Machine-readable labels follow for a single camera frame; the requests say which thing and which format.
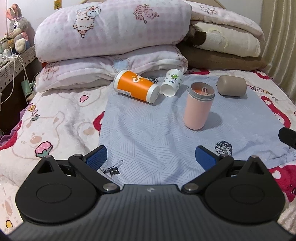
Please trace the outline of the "pink plastic cup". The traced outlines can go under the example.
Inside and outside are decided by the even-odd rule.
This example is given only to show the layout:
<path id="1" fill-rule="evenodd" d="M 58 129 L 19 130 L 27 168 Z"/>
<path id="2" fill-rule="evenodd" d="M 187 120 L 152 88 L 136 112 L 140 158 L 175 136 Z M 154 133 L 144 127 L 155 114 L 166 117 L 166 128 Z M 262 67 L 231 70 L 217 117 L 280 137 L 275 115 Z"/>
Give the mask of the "pink plastic cup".
<path id="1" fill-rule="evenodd" d="M 203 128 L 208 118 L 215 90 L 204 82 L 194 82 L 187 87 L 184 123 L 191 130 Z"/>

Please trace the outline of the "taupe plastic cup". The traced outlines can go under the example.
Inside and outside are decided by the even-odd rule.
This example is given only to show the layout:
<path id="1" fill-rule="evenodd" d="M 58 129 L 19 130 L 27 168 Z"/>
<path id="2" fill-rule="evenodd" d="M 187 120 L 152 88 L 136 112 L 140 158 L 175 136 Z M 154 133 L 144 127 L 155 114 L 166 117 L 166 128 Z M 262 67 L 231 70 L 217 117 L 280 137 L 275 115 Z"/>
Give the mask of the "taupe plastic cup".
<path id="1" fill-rule="evenodd" d="M 247 90 L 244 78 L 229 75 L 221 75 L 216 85 L 219 94 L 223 96 L 243 97 Z"/>

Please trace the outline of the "orange paper cup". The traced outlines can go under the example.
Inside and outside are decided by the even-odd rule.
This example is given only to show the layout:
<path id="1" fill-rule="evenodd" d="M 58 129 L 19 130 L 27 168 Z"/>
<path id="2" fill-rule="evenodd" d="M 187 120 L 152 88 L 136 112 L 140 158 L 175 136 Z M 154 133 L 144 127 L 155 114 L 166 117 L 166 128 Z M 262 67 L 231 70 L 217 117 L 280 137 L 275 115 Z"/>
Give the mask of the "orange paper cup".
<path id="1" fill-rule="evenodd" d="M 117 73 L 113 88 L 116 92 L 151 104 L 157 100 L 160 91 L 158 85 L 127 69 Z"/>

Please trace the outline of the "white frog paper cup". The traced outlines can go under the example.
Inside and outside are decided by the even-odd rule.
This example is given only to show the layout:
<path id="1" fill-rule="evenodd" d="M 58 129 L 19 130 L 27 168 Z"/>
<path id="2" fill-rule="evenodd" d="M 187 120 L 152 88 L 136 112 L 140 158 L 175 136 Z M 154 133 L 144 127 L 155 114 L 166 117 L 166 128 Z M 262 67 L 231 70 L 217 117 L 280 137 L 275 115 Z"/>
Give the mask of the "white frog paper cup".
<path id="1" fill-rule="evenodd" d="M 178 69 L 169 70 L 165 75 L 165 79 L 163 83 L 161 84 L 161 87 L 160 87 L 161 94 L 167 97 L 174 96 L 177 93 L 183 81 L 184 81 L 184 74 L 182 73 L 182 71 Z"/>

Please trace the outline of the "pink cartoon bed sheet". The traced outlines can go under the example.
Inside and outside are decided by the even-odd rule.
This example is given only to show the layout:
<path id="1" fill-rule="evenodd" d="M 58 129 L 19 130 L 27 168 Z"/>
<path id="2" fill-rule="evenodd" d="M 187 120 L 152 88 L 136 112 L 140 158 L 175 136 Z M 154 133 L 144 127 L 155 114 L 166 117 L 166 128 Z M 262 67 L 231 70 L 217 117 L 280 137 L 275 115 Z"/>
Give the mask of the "pink cartoon bed sheet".
<path id="1" fill-rule="evenodd" d="M 202 70 L 187 75 L 230 75 L 246 80 L 276 118 L 295 129 L 295 106 L 266 76 L 255 72 Z M 22 223 L 16 193 L 32 169 L 46 155 L 67 159 L 87 154 L 100 144 L 102 120 L 112 86 L 93 89 L 49 90 L 35 95 L 21 116 L 14 135 L 1 144 L 1 230 L 8 234 Z M 280 224 L 295 231 L 295 160 L 270 168 L 288 199 Z"/>

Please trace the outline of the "light blue patterned cloth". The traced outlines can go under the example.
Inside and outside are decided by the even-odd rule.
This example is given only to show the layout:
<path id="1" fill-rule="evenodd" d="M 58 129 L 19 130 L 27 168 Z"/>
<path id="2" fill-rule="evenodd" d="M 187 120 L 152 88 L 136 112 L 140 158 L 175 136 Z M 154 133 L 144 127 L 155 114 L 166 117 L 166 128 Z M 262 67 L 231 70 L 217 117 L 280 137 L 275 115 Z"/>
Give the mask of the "light blue patterned cloth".
<path id="1" fill-rule="evenodd" d="M 100 172 L 120 186 L 182 186 L 204 171 L 195 158 L 199 145 L 236 160 L 257 155 L 268 168 L 294 161 L 295 150 L 278 138 L 283 124 L 250 89 L 242 98 L 215 95 L 204 127 L 186 127 L 187 88 L 194 82 L 215 87 L 217 79 L 187 75 L 175 96 L 160 95 L 153 104 L 112 91 L 99 137 L 107 148 Z"/>

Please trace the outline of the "green white power adapter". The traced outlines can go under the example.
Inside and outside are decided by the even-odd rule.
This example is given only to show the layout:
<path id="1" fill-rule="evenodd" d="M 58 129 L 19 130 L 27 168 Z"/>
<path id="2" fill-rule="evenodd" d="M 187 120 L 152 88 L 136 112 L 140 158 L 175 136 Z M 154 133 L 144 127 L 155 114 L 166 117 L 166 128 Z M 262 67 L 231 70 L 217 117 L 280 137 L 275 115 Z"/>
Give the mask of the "green white power adapter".
<path id="1" fill-rule="evenodd" d="M 25 79 L 21 82 L 21 87 L 26 98 L 26 101 L 31 101 L 36 95 L 36 80 L 29 82 L 29 80 Z"/>

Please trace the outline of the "beige pleated curtain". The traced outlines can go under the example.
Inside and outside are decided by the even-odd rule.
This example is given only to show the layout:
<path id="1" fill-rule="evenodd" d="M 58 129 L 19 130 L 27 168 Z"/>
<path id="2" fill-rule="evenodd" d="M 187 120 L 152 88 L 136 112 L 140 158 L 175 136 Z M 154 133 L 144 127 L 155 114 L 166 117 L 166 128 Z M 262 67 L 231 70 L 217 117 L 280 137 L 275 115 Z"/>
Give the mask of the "beige pleated curtain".
<path id="1" fill-rule="evenodd" d="M 265 72 L 295 101 L 295 0 L 263 1 Z"/>

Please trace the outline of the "cream folded blanket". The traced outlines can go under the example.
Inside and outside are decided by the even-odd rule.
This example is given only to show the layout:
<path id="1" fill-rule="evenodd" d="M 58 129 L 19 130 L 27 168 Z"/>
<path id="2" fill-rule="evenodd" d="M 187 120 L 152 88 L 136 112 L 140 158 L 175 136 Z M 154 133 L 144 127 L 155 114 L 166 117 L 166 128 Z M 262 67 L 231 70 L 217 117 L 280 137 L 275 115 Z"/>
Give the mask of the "cream folded blanket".
<path id="1" fill-rule="evenodd" d="M 192 37 L 192 45 L 203 50 L 240 57 L 258 57 L 261 54 L 259 40 L 236 27 L 192 21 L 189 35 Z"/>

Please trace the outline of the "brown pillow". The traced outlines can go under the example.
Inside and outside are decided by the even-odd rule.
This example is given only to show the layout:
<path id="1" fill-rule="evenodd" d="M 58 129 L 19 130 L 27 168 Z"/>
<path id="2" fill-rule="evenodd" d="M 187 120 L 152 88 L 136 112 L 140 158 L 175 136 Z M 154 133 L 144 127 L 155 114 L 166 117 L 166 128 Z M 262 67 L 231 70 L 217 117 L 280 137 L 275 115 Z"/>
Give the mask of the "brown pillow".
<path id="1" fill-rule="evenodd" d="M 178 44 L 177 48 L 187 59 L 188 65 L 194 68 L 253 71 L 264 69 L 267 66 L 260 56 L 240 57 L 181 44 Z"/>

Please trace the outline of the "patterned bedside table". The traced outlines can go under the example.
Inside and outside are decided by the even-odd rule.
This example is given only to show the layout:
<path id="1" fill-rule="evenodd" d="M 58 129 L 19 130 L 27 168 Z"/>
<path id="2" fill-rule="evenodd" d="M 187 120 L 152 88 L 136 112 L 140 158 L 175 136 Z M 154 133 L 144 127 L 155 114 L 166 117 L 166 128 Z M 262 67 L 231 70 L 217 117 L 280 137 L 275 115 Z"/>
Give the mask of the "patterned bedside table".
<path id="1" fill-rule="evenodd" d="M 32 82 L 41 69 L 34 46 L 1 65 L 1 131 L 5 134 L 19 122 L 20 112 L 28 105 L 21 82 Z"/>

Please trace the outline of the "pink checked folded quilt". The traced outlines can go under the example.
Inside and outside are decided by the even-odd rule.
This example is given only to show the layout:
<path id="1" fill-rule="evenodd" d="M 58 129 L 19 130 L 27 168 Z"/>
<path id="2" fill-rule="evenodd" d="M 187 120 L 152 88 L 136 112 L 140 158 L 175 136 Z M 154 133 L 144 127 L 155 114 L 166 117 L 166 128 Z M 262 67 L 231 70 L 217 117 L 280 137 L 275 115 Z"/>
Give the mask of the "pink checked folded quilt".
<path id="1" fill-rule="evenodd" d="M 191 10 L 184 1 L 105 1 L 57 11 L 36 30 L 36 56 L 45 63 L 36 90 L 106 85 L 123 69 L 185 72 L 176 45 Z"/>

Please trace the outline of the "grey bunny plush toy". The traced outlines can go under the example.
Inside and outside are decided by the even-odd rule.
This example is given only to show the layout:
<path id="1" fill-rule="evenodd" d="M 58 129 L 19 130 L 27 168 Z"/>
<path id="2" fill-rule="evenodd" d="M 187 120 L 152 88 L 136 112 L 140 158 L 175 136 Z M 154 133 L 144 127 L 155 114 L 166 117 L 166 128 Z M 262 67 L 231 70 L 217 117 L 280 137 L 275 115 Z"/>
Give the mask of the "grey bunny plush toy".
<path id="1" fill-rule="evenodd" d="M 8 35 L 14 41 L 14 48 L 21 54 L 30 48 L 27 29 L 29 22 L 22 16 L 22 11 L 18 4 L 12 4 L 6 11 L 6 18 L 10 20 Z"/>

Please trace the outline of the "yellow wall sticker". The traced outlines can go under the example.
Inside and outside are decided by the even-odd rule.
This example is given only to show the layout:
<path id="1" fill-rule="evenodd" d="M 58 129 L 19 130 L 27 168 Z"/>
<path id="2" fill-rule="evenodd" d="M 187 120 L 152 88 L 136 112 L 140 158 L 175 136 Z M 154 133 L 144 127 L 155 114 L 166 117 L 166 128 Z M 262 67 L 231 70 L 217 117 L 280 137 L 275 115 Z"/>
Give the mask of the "yellow wall sticker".
<path id="1" fill-rule="evenodd" d="M 54 1 L 54 9 L 57 10 L 60 8 L 62 8 L 62 0 L 55 0 Z"/>

